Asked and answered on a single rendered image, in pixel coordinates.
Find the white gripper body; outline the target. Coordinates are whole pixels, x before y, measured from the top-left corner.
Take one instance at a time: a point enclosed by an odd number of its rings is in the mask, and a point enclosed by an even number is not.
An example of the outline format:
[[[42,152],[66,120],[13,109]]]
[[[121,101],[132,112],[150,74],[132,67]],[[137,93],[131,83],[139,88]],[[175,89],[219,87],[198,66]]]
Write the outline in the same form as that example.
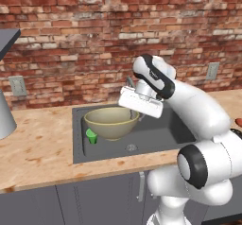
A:
[[[164,107],[161,101],[136,94],[129,86],[121,89],[118,105],[155,118],[161,117]]]

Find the beige bowl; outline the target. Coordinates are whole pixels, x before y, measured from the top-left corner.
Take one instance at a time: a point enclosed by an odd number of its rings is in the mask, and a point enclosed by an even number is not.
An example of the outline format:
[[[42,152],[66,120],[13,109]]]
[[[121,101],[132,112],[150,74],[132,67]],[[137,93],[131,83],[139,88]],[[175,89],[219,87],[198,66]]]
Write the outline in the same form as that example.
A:
[[[98,136],[116,141],[129,134],[139,121],[140,113],[123,107],[110,107],[87,112],[84,120]]]

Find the dark grey sink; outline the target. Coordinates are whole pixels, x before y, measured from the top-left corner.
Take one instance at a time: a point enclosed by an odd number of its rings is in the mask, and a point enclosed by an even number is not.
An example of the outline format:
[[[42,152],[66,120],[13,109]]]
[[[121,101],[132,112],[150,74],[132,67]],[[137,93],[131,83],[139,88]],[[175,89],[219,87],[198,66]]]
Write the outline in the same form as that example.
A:
[[[131,133],[121,139],[108,141],[97,136],[96,143],[91,144],[86,136],[88,126],[84,115],[98,108],[100,106],[72,109],[74,164],[180,149],[196,142],[191,131],[170,106],[165,104],[161,118],[146,115]]]

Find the dark grey extractor hood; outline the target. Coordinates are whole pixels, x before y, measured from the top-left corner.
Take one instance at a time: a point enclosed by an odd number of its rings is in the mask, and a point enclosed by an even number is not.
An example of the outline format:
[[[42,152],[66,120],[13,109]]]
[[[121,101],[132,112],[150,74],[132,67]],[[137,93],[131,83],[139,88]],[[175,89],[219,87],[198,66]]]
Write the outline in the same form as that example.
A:
[[[0,61],[5,57],[20,35],[21,30],[18,28],[0,29]]]

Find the green cup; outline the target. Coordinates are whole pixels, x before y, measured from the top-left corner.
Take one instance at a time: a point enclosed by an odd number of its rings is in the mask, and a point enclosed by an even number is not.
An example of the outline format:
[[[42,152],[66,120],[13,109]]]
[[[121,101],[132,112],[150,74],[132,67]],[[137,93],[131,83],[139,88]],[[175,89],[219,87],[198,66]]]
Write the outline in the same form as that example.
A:
[[[88,137],[89,142],[91,144],[95,144],[96,143],[96,141],[97,141],[97,134],[94,133],[91,129],[87,129],[86,130],[86,136]]]

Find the grey wall socket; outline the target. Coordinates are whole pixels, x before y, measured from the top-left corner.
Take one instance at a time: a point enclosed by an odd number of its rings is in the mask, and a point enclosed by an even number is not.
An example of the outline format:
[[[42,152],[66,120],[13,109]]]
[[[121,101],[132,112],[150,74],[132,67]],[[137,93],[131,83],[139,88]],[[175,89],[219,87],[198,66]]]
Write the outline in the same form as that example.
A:
[[[217,75],[219,63],[210,62],[207,69],[206,80],[214,80]]]
[[[14,96],[26,96],[26,86],[23,76],[9,77],[9,83]]]

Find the grey cone-shaped appliance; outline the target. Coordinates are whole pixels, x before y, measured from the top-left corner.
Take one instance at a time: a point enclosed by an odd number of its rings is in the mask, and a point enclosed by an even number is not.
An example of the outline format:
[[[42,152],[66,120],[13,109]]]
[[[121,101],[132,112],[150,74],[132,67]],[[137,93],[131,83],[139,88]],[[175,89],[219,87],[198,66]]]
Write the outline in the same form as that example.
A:
[[[17,124],[10,111],[8,102],[0,90],[0,140],[10,136],[17,128]]]

